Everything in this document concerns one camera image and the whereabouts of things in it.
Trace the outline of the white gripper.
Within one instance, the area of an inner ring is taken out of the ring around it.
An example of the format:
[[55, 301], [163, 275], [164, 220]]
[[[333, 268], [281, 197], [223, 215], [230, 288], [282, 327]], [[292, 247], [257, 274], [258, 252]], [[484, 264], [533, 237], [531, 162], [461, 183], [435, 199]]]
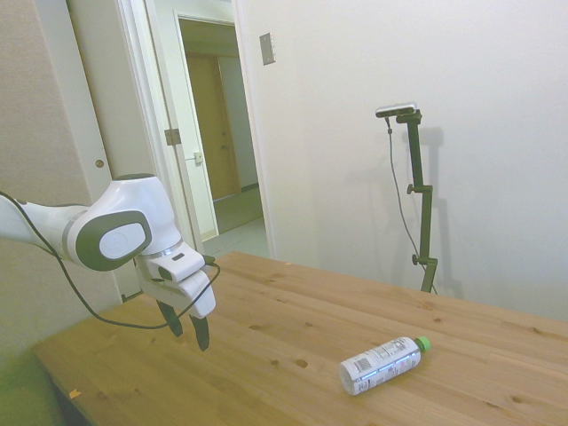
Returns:
[[183, 334], [182, 324], [174, 310], [189, 307], [189, 316], [201, 351], [209, 348], [209, 323], [206, 318], [216, 307], [209, 276], [204, 271], [201, 255], [137, 256], [136, 268], [144, 293], [157, 304], [175, 337]]

